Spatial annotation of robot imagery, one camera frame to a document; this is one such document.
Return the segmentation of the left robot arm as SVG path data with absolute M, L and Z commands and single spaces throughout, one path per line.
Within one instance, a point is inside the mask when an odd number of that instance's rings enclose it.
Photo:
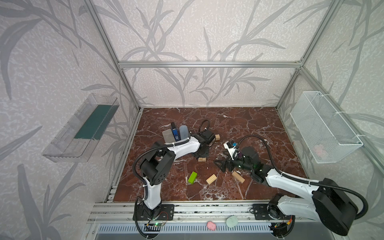
M 144 205 L 149 210 L 160 207 L 161 185 L 167 178 L 176 159 L 192 154 L 195 158 L 206 158 L 209 148 L 216 140 L 216 135 L 210 130 L 189 134 L 184 140 L 174 143 L 155 142 L 143 155 L 140 171 L 145 182 Z

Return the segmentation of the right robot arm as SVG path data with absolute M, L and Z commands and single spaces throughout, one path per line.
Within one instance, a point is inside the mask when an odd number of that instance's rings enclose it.
M 304 217 L 321 222 L 337 235 L 346 236 L 349 233 L 358 215 L 358 207 L 334 181 L 327 178 L 311 181 L 279 173 L 274 167 L 261 163 L 252 147 L 245 147 L 241 151 L 233 147 L 225 150 L 225 155 L 225 159 L 214 161 L 222 172 L 243 169 L 249 171 L 255 182 L 293 194 L 292 197 L 276 194 L 262 212 L 263 215 L 274 220 Z

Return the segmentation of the green block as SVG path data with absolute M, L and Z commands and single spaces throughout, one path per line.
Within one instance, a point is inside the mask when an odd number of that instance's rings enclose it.
M 189 177 L 189 179 L 188 179 L 188 183 L 193 185 L 195 180 L 196 180 L 196 178 L 197 178 L 197 176 L 198 176 L 198 173 L 192 172 L 190 177 Z

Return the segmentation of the grey sponge block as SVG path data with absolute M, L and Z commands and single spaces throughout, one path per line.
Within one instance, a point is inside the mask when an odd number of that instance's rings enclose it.
M 175 137 L 171 129 L 167 129 L 165 131 L 162 131 L 162 135 L 164 138 L 165 143 L 174 143 Z

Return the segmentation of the grey blue oval case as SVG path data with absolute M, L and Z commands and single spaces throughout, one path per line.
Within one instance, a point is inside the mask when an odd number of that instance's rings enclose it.
M 179 127 L 179 132 L 181 140 L 187 139 L 189 137 L 189 129 L 186 125 L 181 125 Z

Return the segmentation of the blue black marker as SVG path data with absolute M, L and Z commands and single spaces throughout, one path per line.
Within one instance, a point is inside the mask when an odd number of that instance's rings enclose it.
M 174 122 L 171 122 L 171 130 L 172 130 L 173 136 L 175 138 L 175 141 L 176 142 L 180 141 L 181 137 L 180 137 L 179 131 L 177 129 L 177 126 Z

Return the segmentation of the green putty blob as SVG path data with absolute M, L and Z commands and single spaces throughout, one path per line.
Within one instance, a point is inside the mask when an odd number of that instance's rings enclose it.
M 236 216 L 230 216 L 226 219 L 226 225 L 228 228 L 234 228 L 239 223 L 239 220 Z

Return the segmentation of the pink putty blob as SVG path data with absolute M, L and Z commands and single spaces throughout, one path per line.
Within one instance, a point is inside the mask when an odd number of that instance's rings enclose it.
M 207 228 L 210 231 L 215 231 L 217 229 L 217 225 L 213 223 L 212 221 L 207 222 Z

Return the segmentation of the pink object in basket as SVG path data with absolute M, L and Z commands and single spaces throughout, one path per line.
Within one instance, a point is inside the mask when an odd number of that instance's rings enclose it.
M 323 145 L 315 145 L 314 152 L 321 159 L 325 159 L 328 156 L 328 152 Z

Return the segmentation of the green sheet in bin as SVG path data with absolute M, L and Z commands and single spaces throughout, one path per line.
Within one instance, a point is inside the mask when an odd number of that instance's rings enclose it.
M 77 132 L 75 139 L 99 141 L 118 108 L 117 105 L 98 105 Z

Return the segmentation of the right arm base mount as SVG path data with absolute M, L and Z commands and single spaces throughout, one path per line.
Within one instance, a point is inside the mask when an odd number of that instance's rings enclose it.
M 277 206 L 269 204 L 253 204 L 249 212 L 256 220 L 284 221 L 287 222 L 292 216 L 284 215 Z

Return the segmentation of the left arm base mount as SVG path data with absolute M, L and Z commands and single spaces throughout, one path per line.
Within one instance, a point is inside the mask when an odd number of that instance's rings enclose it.
M 155 209 L 150 210 L 145 204 L 136 205 L 133 220 L 137 221 L 171 221 L 173 220 L 175 205 L 160 204 Z

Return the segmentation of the aluminium cage frame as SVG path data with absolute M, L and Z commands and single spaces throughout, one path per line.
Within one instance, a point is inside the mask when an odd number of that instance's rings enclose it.
M 305 169 L 323 169 L 367 187 L 384 201 L 383 1 L 278 1 L 263 21 L 263 1 L 92 1 L 118 71 L 141 107 L 277 107 Z M 353 122 L 363 145 L 338 163 L 316 163 L 291 111 L 304 90 L 299 70 Z M 148 87 L 148 94 L 142 94 Z

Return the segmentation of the aluminium front rail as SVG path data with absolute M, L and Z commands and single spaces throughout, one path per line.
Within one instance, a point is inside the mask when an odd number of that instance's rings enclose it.
M 267 204 L 268 201 L 170 201 L 175 205 L 173 220 L 170 223 L 224 223 L 230 216 L 236 216 L 240 223 L 273 222 L 256 220 L 249 210 L 253 204 Z M 94 204 L 88 217 L 88 224 L 133 223 L 134 202 L 116 202 Z

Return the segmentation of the clear plastic wall bin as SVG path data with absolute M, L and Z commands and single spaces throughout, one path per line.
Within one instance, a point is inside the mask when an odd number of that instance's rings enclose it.
M 89 94 L 42 156 L 54 163 L 86 163 L 120 104 L 117 97 Z

